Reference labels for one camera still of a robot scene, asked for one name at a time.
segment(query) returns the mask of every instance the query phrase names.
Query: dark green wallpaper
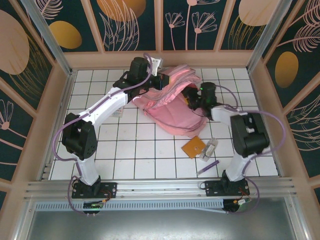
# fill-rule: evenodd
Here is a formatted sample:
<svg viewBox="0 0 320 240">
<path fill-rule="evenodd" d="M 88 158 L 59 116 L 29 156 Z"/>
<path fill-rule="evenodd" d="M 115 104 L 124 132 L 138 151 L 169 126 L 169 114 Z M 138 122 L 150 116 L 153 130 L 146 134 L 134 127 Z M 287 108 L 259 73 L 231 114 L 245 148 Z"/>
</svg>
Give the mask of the dark green wallpaper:
<svg viewBox="0 0 320 240">
<path fill-rule="evenodd" d="M 107 52 L 156 50 L 154 0 L 90 0 Z"/>
<path fill-rule="evenodd" d="M 97 52 L 80 0 L 35 0 L 63 52 Z"/>
<path fill-rule="evenodd" d="M 163 50 L 213 50 L 225 6 L 226 0 L 164 0 Z"/>
<path fill-rule="evenodd" d="M 5 191 L 0 191 L 0 210 L 4 204 L 7 193 Z"/>
<path fill-rule="evenodd" d="M 0 21 L 0 78 L 37 109 L 52 65 L 9 2 L 0 6 Z"/>
<path fill-rule="evenodd" d="M 286 118 L 309 177 L 320 175 L 320 85 Z"/>
<path fill-rule="evenodd" d="M 304 2 L 270 59 L 270 77 L 285 107 L 320 71 L 320 2 Z"/>
<path fill-rule="evenodd" d="M 319 205 L 320 205 L 320 187 L 317 187 L 314 189 L 314 193 L 316 198 L 318 199 Z"/>
<path fill-rule="evenodd" d="M 12 180 L 32 116 L 0 90 L 0 178 Z"/>
<path fill-rule="evenodd" d="M 266 46 L 263 54 L 262 54 L 262 57 L 264 58 L 266 56 L 266 54 L 268 53 L 269 49 L 271 48 L 272 44 L 274 43 L 275 41 L 275 38 L 277 37 L 278 33 L 280 32 L 280 30 L 282 29 L 282 27 L 284 26 L 287 18 L 289 17 L 292 9 L 295 7 L 296 3 L 297 3 L 298 0 L 292 0 L 291 4 L 290 4 L 290 7 L 288 9 L 288 11 L 286 12 L 285 16 L 283 17 L 281 23 L 279 24 L 277 30 L 275 31 L 271 41 L 269 42 L 269 44 Z"/>
<path fill-rule="evenodd" d="M 221 50 L 253 50 L 275 4 L 277 2 L 274 0 L 236 0 Z"/>
</svg>

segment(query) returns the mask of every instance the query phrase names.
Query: metal base plate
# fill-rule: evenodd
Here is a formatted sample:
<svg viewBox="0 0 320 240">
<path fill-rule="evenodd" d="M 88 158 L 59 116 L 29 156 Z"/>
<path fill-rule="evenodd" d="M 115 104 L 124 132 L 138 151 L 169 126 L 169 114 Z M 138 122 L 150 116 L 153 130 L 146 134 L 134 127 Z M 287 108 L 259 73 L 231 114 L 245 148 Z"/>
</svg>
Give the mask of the metal base plate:
<svg viewBox="0 0 320 240">
<path fill-rule="evenodd" d="M 94 195 L 89 191 L 82 190 L 82 184 L 77 182 L 73 185 L 72 198 L 73 199 L 107 199 L 116 198 L 117 193 L 117 183 L 116 182 L 101 182 L 99 192 Z"/>
<path fill-rule="evenodd" d="M 241 190 L 245 194 L 250 195 L 247 181 L 241 181 L 241 183 L 237 183 L 237 184 L 239 184 L 239 188 L 241 188 Z M 220 180 L 205 181 L 204 186 L 205 186 L 205 194 L 207 197 L 242 196 L 243 194 L 240 190 L 225 192 Z"/>
</svg>

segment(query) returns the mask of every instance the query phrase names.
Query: purple pen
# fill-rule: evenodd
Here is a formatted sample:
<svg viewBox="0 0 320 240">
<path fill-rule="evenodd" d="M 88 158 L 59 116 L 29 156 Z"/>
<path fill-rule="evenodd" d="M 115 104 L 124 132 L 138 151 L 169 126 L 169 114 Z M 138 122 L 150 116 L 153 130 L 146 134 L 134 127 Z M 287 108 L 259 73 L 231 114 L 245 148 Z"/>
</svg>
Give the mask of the purple pen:
<svg viewBox="0 0 320 240">
<path fill-rule="evenodd" d="M 214 161 L 213 163 L 209 164 L 208 166 L 205 166 L 201 170 L 196 172 L 196 175 L 199 176 L 200 174 L 203 174 L 204 172 L 208 171 L 210 168 L 214 167 L 219 163 L 219 160 Z"/>
</svg>

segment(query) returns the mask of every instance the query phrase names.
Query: cable connector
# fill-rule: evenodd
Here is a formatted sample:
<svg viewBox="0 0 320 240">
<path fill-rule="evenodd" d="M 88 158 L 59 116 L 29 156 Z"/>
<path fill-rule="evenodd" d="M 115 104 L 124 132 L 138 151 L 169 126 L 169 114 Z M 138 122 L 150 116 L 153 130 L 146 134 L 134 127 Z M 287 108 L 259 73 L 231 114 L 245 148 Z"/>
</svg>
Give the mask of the cable connector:
<svg viewBox="0 0 320 240">
<path fill-rule="evenodd" d="M 248 203 L 248 202 L 250 202 L 249 198 L 244 198 L 244 199 L 239 199 L 239 200 L 233 201 L 234 204 L 238 204 L 239 206 L 241 206 L 242 204 Z"/>
<path fill-rule="evenodd" d="M 152 60 L 152 75 L 156 77 L 158 73 L 158 69 L 162 68 L 164 60 L 162 58 L 153 58 L 153 57 L 151 57 L 151 60 Z"/>
</svg>

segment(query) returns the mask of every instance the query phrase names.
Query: pink cloth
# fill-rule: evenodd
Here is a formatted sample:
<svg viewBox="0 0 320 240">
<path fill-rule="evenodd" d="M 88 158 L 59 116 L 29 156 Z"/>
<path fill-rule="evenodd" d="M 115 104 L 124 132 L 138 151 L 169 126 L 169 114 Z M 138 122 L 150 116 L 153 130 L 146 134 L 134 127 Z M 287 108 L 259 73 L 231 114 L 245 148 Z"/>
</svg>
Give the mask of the pink cloth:
<svg viewBox="0 0 320 240">
<path fill-rule="evenodd" d="M 201 79 L 186 64 L 169 68 L 165 74 L 170 76 L 169 85 L 162 90 L 152 88 L 133 103 L 168 133 L 193 138 L 205 127 L 207 118 L 188 107 L 181 91 L 189 85 L 196 87 Z"/>
</svg>

